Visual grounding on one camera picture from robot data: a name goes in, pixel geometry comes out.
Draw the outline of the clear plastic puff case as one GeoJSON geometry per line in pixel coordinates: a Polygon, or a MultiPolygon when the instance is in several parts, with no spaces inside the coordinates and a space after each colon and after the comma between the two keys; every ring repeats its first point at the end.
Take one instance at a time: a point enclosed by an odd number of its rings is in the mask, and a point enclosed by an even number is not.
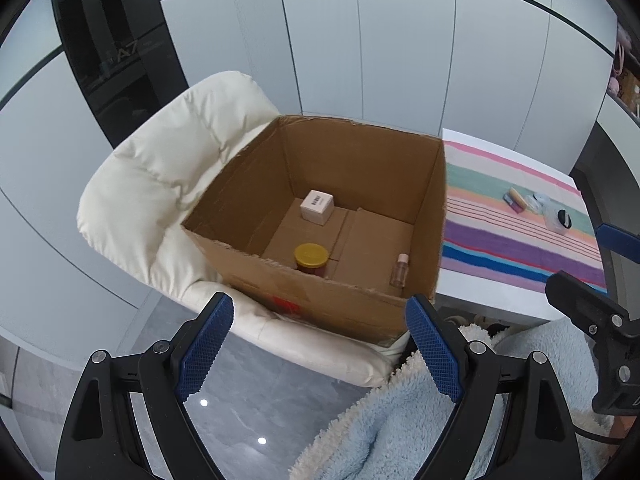
{"type": "Polygon", "coordinates": [[[566,235],[573,226],[570,213],[555,203],[548,202],[542,206],[542,215],[547,228],[556,234],[566,235]]]}

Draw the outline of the small blue purple tube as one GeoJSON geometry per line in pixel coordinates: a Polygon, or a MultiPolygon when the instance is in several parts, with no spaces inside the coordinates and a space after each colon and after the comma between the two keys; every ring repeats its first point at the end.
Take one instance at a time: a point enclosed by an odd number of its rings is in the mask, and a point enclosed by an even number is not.
{"type": "Polygon", "coordinates": [[[527,209],[526,201],[515,188],[509,188],[508,192],[503,195],[503,200],[517,214],[521,214],[527,209]]]}

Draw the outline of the small pink glass bottle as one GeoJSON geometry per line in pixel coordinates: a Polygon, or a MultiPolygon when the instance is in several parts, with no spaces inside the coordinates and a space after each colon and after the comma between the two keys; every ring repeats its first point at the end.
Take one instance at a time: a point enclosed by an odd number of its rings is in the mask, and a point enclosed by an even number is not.
{"type": "Polygon", "coordinates": [[[409,255],[402,252],[398,255],[390,276],[390,284],[396,288],[404,288],[409,271],[409,255]]]}

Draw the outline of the red gold tin can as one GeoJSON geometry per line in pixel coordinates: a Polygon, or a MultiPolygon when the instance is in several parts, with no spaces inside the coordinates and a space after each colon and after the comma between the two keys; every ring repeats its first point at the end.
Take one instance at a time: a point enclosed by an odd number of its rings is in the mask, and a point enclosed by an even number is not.
{"type": "Polygon", "coordinates": [[[330,260],[330,253],[322,245],[304,243],[295,247],[296,269],[306,274],[323,276],[330,260]]]}

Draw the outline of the pink square carton box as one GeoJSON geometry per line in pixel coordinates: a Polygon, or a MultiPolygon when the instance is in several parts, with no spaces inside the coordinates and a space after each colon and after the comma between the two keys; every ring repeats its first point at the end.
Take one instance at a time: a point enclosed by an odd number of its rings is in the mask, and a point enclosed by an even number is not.
{"type": "Polygon", "coordinates": [[[300,216],[317,226],[324,226],[334,211],[332,194],[311,190],[299,205],[300,216]]]}

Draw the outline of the small clear wrapped item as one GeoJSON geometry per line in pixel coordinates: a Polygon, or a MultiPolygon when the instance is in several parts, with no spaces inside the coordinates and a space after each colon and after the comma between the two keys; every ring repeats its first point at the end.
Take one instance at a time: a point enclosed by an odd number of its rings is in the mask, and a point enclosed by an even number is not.
{"type": "Polygon", "coordinates": [[[525,197],[527,208],[534,214],[544,214],[550,205],[550,198],[540,193],[532,193],[525,197]]]}

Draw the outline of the brown box on shelf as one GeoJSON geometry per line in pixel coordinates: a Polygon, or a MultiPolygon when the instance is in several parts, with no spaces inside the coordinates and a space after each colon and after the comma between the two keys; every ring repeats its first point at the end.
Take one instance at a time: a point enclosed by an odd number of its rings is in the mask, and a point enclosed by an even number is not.
{"type": "Polygon", "coordinates": [[[629,70],[623,70],[617,78],[620,83],[618,97],[623,101],[632,114],[638,114],[639,81],[629,70]]]}

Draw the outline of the light blue fleece robe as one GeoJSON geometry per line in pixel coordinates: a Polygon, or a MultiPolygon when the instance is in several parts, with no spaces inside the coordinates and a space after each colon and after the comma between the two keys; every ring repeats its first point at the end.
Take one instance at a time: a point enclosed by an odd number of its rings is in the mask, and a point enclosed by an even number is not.
{"type": "MultiPolygon", "coordinates": [[[[480,326],[461,327],[503,356],[548,356],[573,422],[606,436],[614,419],[591,408],[598,378],[590,343],[568,318],[495,337],[480,326]]],[[[438,392],[420,353],[413,353],[385,385],[375,388],[334,419],[299,455],[293,479],[411,479],[430,454],[454,409],[438,392]]]]}

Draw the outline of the pink plush toy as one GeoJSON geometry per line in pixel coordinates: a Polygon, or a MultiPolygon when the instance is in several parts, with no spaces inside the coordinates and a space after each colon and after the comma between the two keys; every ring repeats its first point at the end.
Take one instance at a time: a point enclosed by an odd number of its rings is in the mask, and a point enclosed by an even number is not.
{"type": "Polygon", "coordinates": [[[612,75],[608,80],[608,93],[612,94],[612,96],[620,94],[620,81],[615,75],[612,75]]]}

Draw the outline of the cream padded chair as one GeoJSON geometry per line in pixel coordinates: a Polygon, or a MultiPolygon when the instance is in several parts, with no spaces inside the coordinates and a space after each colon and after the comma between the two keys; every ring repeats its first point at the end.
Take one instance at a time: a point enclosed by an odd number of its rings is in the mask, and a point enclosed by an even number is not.
{"type": "Polygon", "coordinates": [[[130,276],[198,313],[213,294],[233,301],[232,334],[349,384],[384,385],[408,338],[390,348],[290,321],[222,284],[181,223],[214,177],[279,111],[237,70],[194,84],[104,160],[82,192],[77,227],[90,247],[130,276]]]}

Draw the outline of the brown cardboard box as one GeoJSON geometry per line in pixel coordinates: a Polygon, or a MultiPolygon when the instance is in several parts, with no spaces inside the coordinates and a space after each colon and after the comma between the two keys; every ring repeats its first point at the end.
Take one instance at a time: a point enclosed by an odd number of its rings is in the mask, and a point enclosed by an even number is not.
{"type": "Polygon", "coordinates": [[[235,155],[183,221],[224,281],[268,309],[388,347],[405,303],[433,297],[446,216],[442,140],[327,117],[281,116],[235,155]],[[311,190],[332,194],[324,226],[300,216],[311,190]],[[296,269],[294,249],[322,245],[326,274],[296,269]],[[409,255],[404,288],[390,284],[409,255]]]}

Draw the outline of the black glass cabinet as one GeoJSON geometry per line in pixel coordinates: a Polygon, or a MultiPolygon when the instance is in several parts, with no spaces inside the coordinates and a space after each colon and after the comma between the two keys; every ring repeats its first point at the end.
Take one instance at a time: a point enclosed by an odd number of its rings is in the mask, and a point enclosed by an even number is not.
{"type": "Polygon", "coordinates": [[[160,0],[52,0],[70,68],[113,148],[188,88],[160,0]]]}

